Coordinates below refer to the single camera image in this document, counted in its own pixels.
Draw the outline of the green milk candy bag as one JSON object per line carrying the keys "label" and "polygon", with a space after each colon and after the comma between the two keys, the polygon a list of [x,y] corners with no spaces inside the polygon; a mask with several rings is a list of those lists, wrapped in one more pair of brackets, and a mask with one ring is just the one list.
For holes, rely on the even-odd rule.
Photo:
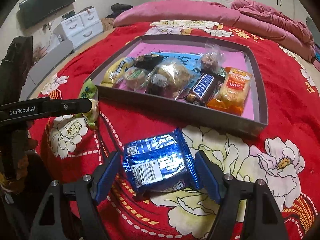
{"label": "green milk candy bag", "polygon": [[79,98],[88,99],[91,102],[90,111],[82,113],[82,116],[84,117],[85,122],[90,129],[96,129],[97,126],[95,122],[99,116],[98,89],[90,78],[83,84],[80,90]]}

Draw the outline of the yellow wafer snack pack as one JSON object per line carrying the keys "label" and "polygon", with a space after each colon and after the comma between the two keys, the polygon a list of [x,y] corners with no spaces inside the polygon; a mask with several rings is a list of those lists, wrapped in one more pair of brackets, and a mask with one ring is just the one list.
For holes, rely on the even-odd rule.
{"label": "yellow wafer snack pack", "polygon": [[125,72],[136,64],[134,57],[124,57],[112,64],[105,72],[100,85],[105,87],[115,87],[117,82],[121,80]]}

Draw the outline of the round biscuit green label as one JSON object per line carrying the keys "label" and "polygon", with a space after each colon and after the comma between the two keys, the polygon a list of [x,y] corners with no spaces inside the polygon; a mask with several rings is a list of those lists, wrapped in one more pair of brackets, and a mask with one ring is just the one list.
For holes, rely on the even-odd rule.
{"label": "round biscuit green label", "polygon": [[151,72],[146,69],[131,67],[125,72],[121,87],[125,90],[144,93],[150,74]]}

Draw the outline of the dark brown cake pack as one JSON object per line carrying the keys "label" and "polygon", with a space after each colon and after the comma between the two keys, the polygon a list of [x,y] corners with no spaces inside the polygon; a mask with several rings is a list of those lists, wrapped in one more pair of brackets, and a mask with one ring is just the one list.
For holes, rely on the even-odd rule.
{"label": "dark brown cake pack", "polygon": [[163,96],[168,85],[169,83],[165,76],[162,74],[154,74],[149,81],[146,93]]}

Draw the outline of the orange bread snack pack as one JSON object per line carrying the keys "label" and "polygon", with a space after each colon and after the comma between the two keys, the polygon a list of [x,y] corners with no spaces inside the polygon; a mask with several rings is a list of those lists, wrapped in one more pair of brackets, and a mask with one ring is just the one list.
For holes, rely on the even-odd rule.
{"label": "orange bread snack pack", "polygon": [[249,93],[253,75],[249,72],[226,67],[226,77],[218,93],[206,104],[208,108],[241,116]]}

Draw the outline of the snickers bar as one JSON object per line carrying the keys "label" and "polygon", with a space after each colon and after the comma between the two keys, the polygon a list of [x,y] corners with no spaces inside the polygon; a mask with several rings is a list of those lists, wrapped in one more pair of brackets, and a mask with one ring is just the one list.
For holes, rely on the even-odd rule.
{"label": "snickers bar", "polygon": [[188,103],[205,106],[219,88],[221,80],[210,74],[202,74],[185,97]]}

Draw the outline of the clear bag walnut snack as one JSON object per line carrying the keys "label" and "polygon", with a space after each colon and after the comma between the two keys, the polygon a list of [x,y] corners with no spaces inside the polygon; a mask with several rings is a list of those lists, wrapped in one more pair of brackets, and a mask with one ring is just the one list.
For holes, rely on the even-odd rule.
{"label": "clear bag walnut snack", "polygon": [[224,61],[224,54],[216,44],[206,43],[205,52],[200,58],[201,72],[207,74],[218,73]]}

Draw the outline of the clear bag brown pastry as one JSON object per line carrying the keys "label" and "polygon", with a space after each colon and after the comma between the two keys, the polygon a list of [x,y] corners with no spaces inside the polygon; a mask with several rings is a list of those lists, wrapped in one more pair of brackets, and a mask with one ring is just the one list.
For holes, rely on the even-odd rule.
{"label": "clear bag brown pastry", "polygon": [[166,88],[165,94],[161,97],[173,100],[176,100],[180,96],[195,76],[183,63],[172,57],[165,59],[154,68],[150,74],[149,81],[154,74],[162,74],[167,78],[169,85]]}

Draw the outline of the red floral blanket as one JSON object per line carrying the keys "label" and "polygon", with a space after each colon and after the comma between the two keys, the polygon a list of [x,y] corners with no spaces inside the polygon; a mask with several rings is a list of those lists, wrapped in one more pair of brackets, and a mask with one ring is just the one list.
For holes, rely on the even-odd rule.
{"label": "red floral blanket", "polygon": [[[237,179],[264,179],[282,211],[290,239],[306,239],[319,219],[319,92],[297,57],[277,43],[210,21],[141,22],[116,28],[73,58],[39,96],[76,98],[84,80],[134,38],[145,34],[217,36],[248,46],[259,64],[268,104],[268,126],[252,140],[190,126],[117,102],[100,101],[100,129],[84,118],[42,119],[31,128],[53,179],[69,183],[102,164],[104,153],[124,144],[183,127],[191,152],[204,150]],[[205,191],[182,189],[142,201],[120,173],[99,206],[111,239],[205,239],[219,206]]]}

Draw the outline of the white drawer cabinet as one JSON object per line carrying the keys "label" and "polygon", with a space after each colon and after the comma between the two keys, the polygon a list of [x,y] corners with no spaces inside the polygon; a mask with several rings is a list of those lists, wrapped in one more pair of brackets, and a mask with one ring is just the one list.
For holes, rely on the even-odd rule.
{"label": "white drawer cabinet", "polygon": [[71,41],[73,49],[78,49],[102,32],[103,24],[95,7],[87,7],[78,14],[61,21],[53,31],[59,41]]}

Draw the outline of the brown knitted cloth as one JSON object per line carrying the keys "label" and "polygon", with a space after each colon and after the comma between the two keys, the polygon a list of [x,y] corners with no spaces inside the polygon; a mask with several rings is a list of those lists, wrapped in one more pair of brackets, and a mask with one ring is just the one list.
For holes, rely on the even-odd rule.
{"label": "brown knitted cloth", "polygon": [[114,18],[101,18],[101,23],[103,25],[103,32],[113,29]]}

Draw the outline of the black television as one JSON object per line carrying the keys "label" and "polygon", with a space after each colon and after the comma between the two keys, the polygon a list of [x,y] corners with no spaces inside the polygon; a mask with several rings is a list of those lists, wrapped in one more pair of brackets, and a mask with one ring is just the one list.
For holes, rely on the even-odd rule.
{"label": "black television", "polygon": [[28,29],[75,0],[23,0],[19,3],[18,19]]}

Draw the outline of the black clothes pile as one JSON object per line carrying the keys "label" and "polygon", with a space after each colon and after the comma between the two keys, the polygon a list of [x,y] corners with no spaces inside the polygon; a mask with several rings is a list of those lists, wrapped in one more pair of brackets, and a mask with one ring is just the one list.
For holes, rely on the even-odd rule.
{"label": "black clothes pile", "polygon": [[121,13],[133,8],[130,4],[116,3],[111,6],[112,14],[106,16],[106,18],[117,18]]}

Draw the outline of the grey shallow box tray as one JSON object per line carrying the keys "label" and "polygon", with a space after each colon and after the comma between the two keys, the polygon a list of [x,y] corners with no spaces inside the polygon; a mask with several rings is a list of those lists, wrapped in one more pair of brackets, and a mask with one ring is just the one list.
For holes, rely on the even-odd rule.
{"label": "grey shallow box tray", "polygon": [[[233,70],[249,82],[241,113],[209,108]],[[257,136],[268,124],[263,80],[253,52],[244,45],[202,36],[146,35],[104,61],[89,79],[99,96],[157,114]]]}

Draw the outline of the beige bed sheet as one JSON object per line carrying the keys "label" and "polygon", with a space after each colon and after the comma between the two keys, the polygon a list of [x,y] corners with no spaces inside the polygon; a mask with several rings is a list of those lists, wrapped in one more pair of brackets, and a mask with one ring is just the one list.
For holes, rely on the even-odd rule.
{"label": "beige bed sheet", "polygon": [[[62,70],[69,62],[72,61],[75,57],[83,53],[84,51],[88,50],[92,46],[94,46],[96,43],[99,43],[101,40],[106,39],[108,36],[113,33],[115,29],[107,30],[101,34],[99,34],[97,37],[93,38],[92,40],[88,41],[86,44],[84,44],[79,50],[77,50],[74,53],[71,53],[71,55],[67,56],[61,63],[59,63],[49,74],[47,77],[44,78],[43,81],[40,82],[40,84],[35,88],[35,91],[32,93],[32,98],[35,98],[39,94],[42,94],[42,91],[45,91],[48,86],[47,83],[50,83],[52,80],[52,77],[58,73],[60,70]],[[312,87],[319,88],[319,70],[314,66],[313,63],[310,63],[308,61],[305,61],[303,58],[301,58],[299,55],[291,52],[290,50],[282,47],[279,45],[279,48],[284,51],[287,55],[293,57],[299,64],[300,67],[303,69],[303,75],[306,74],[305,78],[307,80],[310,80],[312,83],[309,83]]]}

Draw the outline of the blue purple folded cloth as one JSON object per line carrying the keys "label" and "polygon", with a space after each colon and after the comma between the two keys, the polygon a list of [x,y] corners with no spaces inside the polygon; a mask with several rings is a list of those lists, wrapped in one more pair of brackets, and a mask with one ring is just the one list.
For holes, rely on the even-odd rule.
{"label": "blue purple folded cloth", "polygon": [[319,55],[319,53],[316,53],[313,64],[316,68],[318,68],[318,69],[320,68],[320,55]]}

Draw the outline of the grey padded headboard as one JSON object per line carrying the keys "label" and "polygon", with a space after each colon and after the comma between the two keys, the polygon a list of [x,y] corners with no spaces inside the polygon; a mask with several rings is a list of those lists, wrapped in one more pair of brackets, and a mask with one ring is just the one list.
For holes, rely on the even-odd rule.
{"label": "grey padded headboard", "polygon": [[315,23],[313,22],[313,20],[307,16],[306,17],[306,25],[308,26],[309,30],[311,31],[314,41],[316,43],[319,43],[319,39],[320,39],[320,32],[318,30],[318,28],[316,27]]}

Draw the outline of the pink quilt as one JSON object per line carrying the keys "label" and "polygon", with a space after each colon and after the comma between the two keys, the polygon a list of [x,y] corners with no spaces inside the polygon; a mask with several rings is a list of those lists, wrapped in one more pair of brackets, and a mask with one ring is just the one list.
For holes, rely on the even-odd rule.
{"label": "pink quilt", "polygon": [[309,28],[273,7],[252,0],[234,0],[231,7],[216,2],[166,0],[147,2],[121,13],[115,27],[159,20],[212,21],[277,42],[306,61],[316,55]]}

